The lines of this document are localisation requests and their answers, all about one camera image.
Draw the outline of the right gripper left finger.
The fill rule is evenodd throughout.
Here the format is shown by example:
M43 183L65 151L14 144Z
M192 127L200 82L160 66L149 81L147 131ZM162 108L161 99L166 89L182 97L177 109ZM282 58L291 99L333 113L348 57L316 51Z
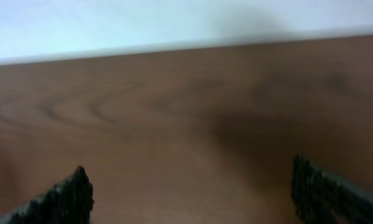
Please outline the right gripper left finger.
M84 167L0 217L0 224L90 224L93 185Z

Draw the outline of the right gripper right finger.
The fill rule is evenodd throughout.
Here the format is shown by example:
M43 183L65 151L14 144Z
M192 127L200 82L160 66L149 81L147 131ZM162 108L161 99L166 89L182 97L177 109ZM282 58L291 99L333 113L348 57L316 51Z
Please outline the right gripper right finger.
M337 223L339 215L349 223L373 224L373 194L302 154L293 159L291 199L304 223Z

